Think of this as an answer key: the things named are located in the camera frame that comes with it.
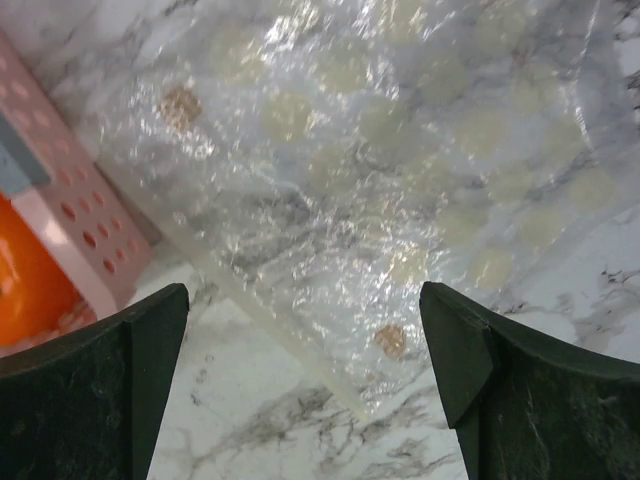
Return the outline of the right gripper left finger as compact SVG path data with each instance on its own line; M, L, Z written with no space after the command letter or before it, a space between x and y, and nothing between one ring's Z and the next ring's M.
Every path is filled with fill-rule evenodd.
M174 283L2 358L2 478L146 478L188 314Z

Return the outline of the clear bag white zipper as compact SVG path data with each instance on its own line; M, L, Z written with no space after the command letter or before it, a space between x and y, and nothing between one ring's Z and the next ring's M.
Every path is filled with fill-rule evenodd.
M426 281L491 307L636 203L611 1L218 1L98 113L100 162L367 417Z

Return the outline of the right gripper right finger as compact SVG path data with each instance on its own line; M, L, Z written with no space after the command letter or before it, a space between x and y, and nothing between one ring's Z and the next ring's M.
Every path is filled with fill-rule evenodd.
M636 479L639 367L427 282L420 314L471 479Z

